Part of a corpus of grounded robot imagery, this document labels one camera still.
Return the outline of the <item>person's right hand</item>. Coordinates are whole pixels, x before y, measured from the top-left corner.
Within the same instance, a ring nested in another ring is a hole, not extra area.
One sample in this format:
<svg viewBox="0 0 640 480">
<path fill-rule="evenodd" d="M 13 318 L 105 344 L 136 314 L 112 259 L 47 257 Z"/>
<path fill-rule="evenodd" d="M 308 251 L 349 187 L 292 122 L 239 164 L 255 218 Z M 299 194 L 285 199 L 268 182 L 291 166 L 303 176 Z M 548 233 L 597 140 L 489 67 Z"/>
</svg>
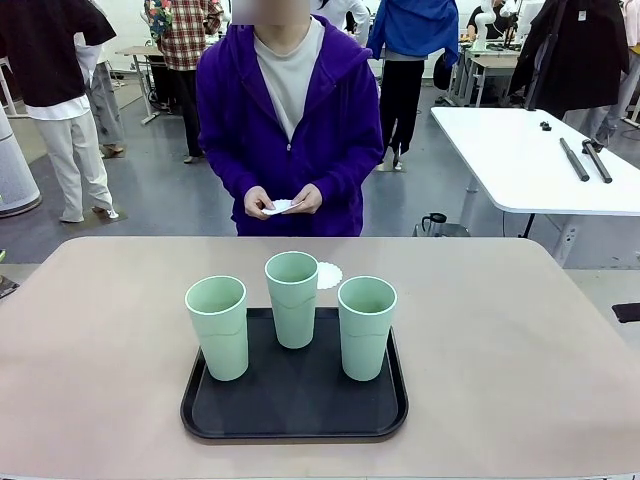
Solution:
<svg viewBox="0 0 640 480">
<path fill-rule="evenodd" d="M 244 208 L 249 217 L 267 220 L 269 215 L 265 214 L 264 210 L 272 211 L 275 206 L 262 187 L 254 186 L 244 196 Z"/>
</svg>

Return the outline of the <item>person's left hand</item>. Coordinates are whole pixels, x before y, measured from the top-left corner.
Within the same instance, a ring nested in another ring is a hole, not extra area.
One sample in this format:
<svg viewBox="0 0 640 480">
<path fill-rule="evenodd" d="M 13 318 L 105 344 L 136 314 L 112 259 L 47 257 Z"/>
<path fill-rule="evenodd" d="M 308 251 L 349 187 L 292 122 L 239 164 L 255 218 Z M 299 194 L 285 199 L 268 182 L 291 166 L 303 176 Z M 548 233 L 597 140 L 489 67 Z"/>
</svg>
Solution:
<svg viewBox="0 0 640 480">
<path fill-rule="evenodd" d="M 322 205 L 320 190 L 314 184 L 305 185 L 291 202 L 286 214 L 315 214 Z"/>
</svg>

